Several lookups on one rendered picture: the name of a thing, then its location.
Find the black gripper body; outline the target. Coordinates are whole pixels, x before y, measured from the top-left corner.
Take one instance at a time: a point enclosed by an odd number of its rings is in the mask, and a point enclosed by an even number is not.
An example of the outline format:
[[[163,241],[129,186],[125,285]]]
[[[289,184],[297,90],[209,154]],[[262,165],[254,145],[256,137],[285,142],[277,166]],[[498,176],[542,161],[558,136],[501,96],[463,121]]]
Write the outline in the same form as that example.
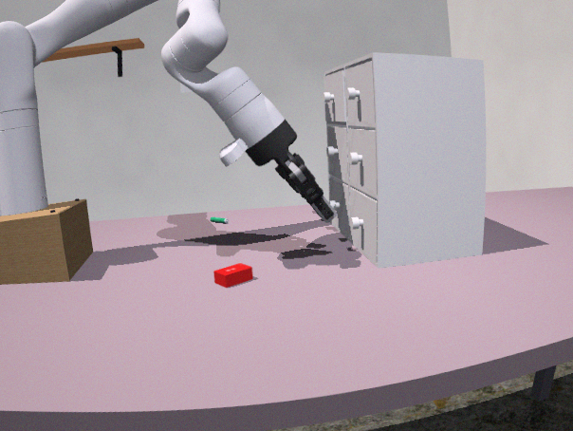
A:
[[[292,173],[286,165],[291,161],[299,167],[299,162],[288,151],[288,147],[297,139],[296,132],[286,119],[263,139],[246,150],[246,153],[257,166],[263,166],[275,159],[276,163],[289,175]]]

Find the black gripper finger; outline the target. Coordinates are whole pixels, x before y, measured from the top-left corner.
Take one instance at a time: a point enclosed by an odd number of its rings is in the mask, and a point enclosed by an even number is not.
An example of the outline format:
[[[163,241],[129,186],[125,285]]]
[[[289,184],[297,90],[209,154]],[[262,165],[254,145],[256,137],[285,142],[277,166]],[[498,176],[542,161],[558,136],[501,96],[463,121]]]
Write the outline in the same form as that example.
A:
[[[297,154],[294,153],[292,156],[295,157],[295,156],[297,156]],[[280,169],[280,166],[277,166],[277,167],[275,168],[276,171],[277,171],[278,169]],[[312,193],[314,190],[315,190],[314,187],[311,187],[306,193],[309,195],[309,194]],[[301,194],[301,193],[300,193],[300,194]],[[301,197],[302,197],[302,198],[305,198],[302,194],[301,194]],[[311,205],[311,207],[312,207],[312,205]],[[313,207],[312,207],[312,208],[313,208]],[[313,208],[313,209],[314,209],[314,208]],[[315,209],[314,209],[314,211],[316,212]],[[316,212],[316,213],[317,213],[317,212]],[[317,213],[317,214],[318,214],[318,213]],[[320,216],[320,215],[318,214],[318,216]]]
[[[316,210],[316,212],[320,215],[325,223],[330,222],[333,218],[337,216],[336,211],[332,208],[326,198],[323,196],[323,189],[319,187],[317,182],[314,180],[314,176],[310,173],[310,171],[304,166],[305,162],[303,159],[297,155],[294,157],[301,166],[297,167],[291,159],[286,161],[287,167],[292,172],[289,174],[289,177],[284,172],[282,168],[277,170],[279,175],[286,179],[286,181],[290,184],[290,186],[294,189],[294,191],[298,194],[302,194],[307,203],[311,203],[312,207]],[[308,171],[307,171],[308,170]],[[309,174],[310,173],[310,174]],[[293,182],[296,184],[294,184]],[[314,187],[314,191],[309,195],[306,193],[311,187]]]

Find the white chest of drawers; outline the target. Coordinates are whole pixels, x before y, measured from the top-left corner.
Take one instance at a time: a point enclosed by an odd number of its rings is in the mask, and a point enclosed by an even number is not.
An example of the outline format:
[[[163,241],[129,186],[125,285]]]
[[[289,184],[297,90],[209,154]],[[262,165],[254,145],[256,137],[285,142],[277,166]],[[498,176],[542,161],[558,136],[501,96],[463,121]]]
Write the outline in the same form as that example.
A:
[[[349,122],[345,70],[372,61],[375,121]],[[346,122],[376,127],[377,191],[349,184],[349,237],[378,269],[482,255],[486,202],[483,60],[373,52],[344,68]],[[335,125],[340,124],[340,125]],[[328,129],[327,129],[328,146]],[[350,189],[378,200],[377,263],[351,240]]]

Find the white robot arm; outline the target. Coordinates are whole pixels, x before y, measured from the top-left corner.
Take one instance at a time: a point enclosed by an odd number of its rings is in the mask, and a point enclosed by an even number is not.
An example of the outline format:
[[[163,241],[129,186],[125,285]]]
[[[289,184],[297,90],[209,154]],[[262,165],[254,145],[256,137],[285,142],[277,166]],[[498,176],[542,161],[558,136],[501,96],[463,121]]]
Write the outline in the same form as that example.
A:
[[[66,0],[26,27],[0,23],[0,216],[48,207],[34,67],[156,1]],[[180,30],[163,47],[161,60],[172,77],[213,108],[236,139],[220,154],[227,167],[285,118],[240,67],[219,74],[206,68],[228,42],[219,11],[220,0],[178,0]]]

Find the red 9v battery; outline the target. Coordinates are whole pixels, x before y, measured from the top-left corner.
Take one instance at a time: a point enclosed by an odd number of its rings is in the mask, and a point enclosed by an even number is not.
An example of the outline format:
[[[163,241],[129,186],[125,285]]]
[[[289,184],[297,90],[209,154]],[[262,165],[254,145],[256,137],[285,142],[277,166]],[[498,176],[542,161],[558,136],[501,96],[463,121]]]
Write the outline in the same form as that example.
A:
[[[252,267],[244,264],[236,264],[224,269],[213,271],[214,282],[228,288],[252,279]]]

